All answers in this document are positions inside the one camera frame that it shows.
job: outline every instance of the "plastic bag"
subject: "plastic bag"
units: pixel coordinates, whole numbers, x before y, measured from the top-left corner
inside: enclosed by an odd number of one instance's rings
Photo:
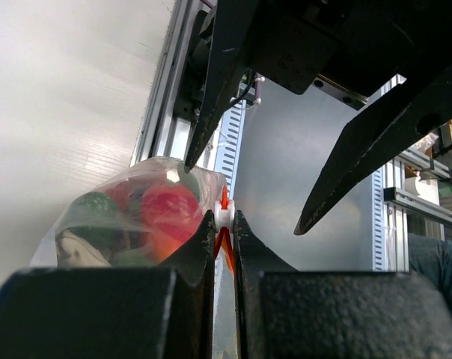
[[[425,153],[429,148],[431,148],[434,145],[438,138],[439,138],[438,135],[431,132],[429,135],[423,137],[415,144],[413,144],[410,148]]]
[[[55,241],[59,267],[154,266],[195,233],[225,183],[200,168],[186,174],[178,159],[148,159],[76,198],[42,243]]]

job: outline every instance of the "person's arm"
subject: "person's arm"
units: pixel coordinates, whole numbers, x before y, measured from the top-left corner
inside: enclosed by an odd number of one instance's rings
[[[452,242],[409,234],[409,265],[442,293],[452,315]]]

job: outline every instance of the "green ball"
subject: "green ball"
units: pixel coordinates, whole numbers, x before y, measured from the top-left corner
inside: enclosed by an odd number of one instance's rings
[[[112,264],[120,267],[154,267],[156,265],[144,256],[142,248],[118,253]]]
[[[120,209],[106,194],[88,192],[76,198],[58,229],[69,230],[97,249],[110,248],[120,239]]]

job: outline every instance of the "cable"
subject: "cable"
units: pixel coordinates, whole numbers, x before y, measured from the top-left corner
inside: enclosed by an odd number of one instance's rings
[[[250,108],[253,108],[256,105],[260,105],[261,102],[263,101],[261,99],[261,82],[265,82],[266,78],[260,73],[256,73],[256,78],[254,80],[256,81],[256,85],[254,86],[254,101],[251,106],[246,108],[246,110],[249,110]]]
[[[230,108],[232,108],[233,106],[237,105],[238,103],[240,103],[241,101],[244,100],[244,98],[248,94],[249,90],[251,90],[251,88],[253,87],[255,78],[256,78],[256,73],[254,71],[249,70],[248,71],[248,84],[246,85],[246,88],[234,101],[229,102],[229,106],[226,108],[225,111],[229,110]]]
[[[210,9],[213,8],[213,4],[211,4],[209,0],[199,0],[199,1],[201,1],[203,4],[205,4],[208,8],[210,8]]]
[[[450,146],[444,147],[442,150],[438,151],[437,153],[434,153],[433,158],[439,157],[439,156],[443,156],[445,155],[447,152],[452,150],[452,144]]]

